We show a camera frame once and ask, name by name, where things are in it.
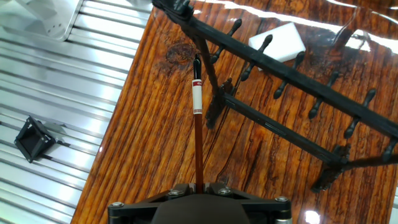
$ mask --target wood grain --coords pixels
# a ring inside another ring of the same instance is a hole
[[[245,43],[257,33],[295,22],[307,48],[300,72],[327,83],[331,71],[338,70],[333,89],[357,102],[376,88],[369,108],[398,122],[397,24],[373,13],[396,18],[397,11],[386,7],[392,1],[367,5],[368,1],[344,0],[358,8],[324,0],[233,2],[237,7],[194,2],[200,12],[195,16],[223,32],[242,18],[234,38]],[[363,50],[333,48],[335,32],[342,26],[366,33]],[[216,46],[209,47],[216,51]],[[138,202],[176,183],[194,182],[191,80],[196,52],[179,26],[163,12],[152,11],[72,223],[106,223],[106,208],[112,202]],[[318,116],[309,120],[315,99],[297,88],[287,86],[274,100],[282,81],[270,74],[255,68],[248,81],[239,82],[246,65],[227,52],[215,65],[220,84],[231,77],[238,86],[237,99],[329,150],[351,143],[351,159],[380,155],[387,146],[388,138],[361,123],[346,141],[343,133],[352,118],[331,106],[321,105]],[[202,79],[205,113],[211,86],[204,72]],[[314,194],[310,187],[322,163],[234,111],[224,111],[214,129],[203,128],[203,139],[205,182],[226,182],[263,198],[291,198],[295,223],[305,223],[308,210],[318,212],[322,223],[389,222],[398,180],[395,166],[345,172],[331,189]]]

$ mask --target wood knot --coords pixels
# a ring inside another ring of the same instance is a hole
[[[172,64],[185,65],[193,60],[195,49],[190,44],[175,44],[166,53],[166,60]]]

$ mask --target black clamp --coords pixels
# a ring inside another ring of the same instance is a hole
[[[40,121],[29,116],[14,143],[26,160],[32,163],[56,141]]]

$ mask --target white plastic object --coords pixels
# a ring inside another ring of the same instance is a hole
[[[293,22],[251,37],[249,46],[258,50],[269,34],[272,34],[272,41],[264,50],[264,54],[275,60],[286,62],[296,58],[299,52],[305,51],[304,43]]]

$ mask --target black metal rack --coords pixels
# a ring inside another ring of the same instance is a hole
[[[170,20],[178,24],[181,30],[193,40],[201,52],[203,64],[205,65],[213,92],[213,99],[206,114],[207,126],[209,128],[215,125],[217,117],[221,114],[223,108],[227,106],[322,160],[323,171],[318,181],[312,187],[314,192],[328,189],[331,183],[346,170],[355,167],[383,166],[398,162],[398,155],[393,154],[398,140],[398,124],[368,109],[368,104],[376,94],[376,90],[369,90],[363,104],[359,104],[331,89],[331,86],[338,78],[338,73],[333,72],[330,75],[327,85],[319,83],[296,70],[304,58],[303,53],[297,55],[294,66],[290,68],[263,54],[264,49],[272,41],[271,35],[264,39],[263,45],[259,50],[255,50],[232,38],[233,33],[241,26],[241,19],[235,22],[228,34],[224,34],[194,18],[192,16],[193,7],[189,5],[189,2],[189,0],[152,0],[153,5],[163,10]],[[219,50],[212,57],[210,57],[206,41],[219,46]],[[351,125],[345,131],[344,137],[346,139],[353,135],[356,125],[362,122],[370,128],[390,137],[389,145],[380,157],[350,161],[349,150],[351,147],[349,144],[346,146],[336,146],[333,152],[330,152],[256,111],[254,108],[245,105],[233,96],[235,89],[230,79],[221,86],[218,85],[213,64],[218,60],[222,50],[227,50],[250,63],[248,68],[241,74],[241,81],[247,80],[252,68],[257,66],[283,80],[281,86],[274,93],[275,99],[278,99],[287,84],[295,86],[317,99],[308,114],[310,119],[316,117],[322,103],[327,103],[353,117]]]

